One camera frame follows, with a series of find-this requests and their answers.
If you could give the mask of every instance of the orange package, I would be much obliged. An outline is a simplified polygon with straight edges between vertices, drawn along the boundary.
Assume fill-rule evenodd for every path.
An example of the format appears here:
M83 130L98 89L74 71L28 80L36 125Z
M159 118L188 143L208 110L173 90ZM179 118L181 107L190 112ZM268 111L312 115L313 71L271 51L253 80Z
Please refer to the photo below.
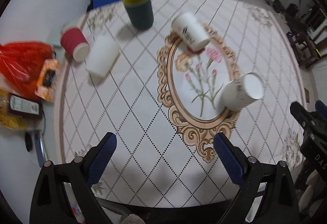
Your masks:
M14 42L0 45L0 72L27 99L34 94L46 59L52 58L52 47L42 42Z
M57 60L45 60L36 85L35 95L47 101L54 101L59 68L60 64Z

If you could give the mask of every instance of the orange flower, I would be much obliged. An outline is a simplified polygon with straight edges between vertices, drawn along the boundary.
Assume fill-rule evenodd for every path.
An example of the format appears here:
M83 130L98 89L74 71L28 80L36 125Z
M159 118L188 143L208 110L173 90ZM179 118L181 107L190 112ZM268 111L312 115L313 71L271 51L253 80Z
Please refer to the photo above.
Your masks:
M176 70L179 72L186 72L193 64L193 59L186 53L181 53L175 60Z

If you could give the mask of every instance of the white paper cup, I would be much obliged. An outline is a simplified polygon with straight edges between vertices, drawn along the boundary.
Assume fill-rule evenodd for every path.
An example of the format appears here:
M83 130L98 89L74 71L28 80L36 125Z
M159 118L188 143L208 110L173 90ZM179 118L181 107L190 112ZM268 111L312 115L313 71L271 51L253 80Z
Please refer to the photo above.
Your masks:
M190 12L177 16L171 23L171 28L187 43L193 52L198 52L207 46L210 37L203 24Z
M120 45L110 36L99 36L86 60L86 70L94 76L105 77L120 52Z
M240 111L252 102L262 98L264 82L256 73L248 73L228 82L223 90L222 100L232 111Z

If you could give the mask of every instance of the dark green cup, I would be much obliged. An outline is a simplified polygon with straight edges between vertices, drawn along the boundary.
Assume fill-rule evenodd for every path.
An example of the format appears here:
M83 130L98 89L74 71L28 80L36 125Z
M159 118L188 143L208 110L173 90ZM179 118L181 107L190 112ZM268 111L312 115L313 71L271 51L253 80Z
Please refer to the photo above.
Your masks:
M149 29L153 24L151 0L123 0L133 26L139 30Z

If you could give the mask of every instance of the bottle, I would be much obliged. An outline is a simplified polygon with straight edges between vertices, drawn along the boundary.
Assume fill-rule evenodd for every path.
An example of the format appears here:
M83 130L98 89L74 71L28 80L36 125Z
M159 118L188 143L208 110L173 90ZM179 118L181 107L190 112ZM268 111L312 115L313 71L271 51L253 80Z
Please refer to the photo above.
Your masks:
M9 116L26 119L42 119L43 106L40 102L27 100L10 92L0 92L0 108Z

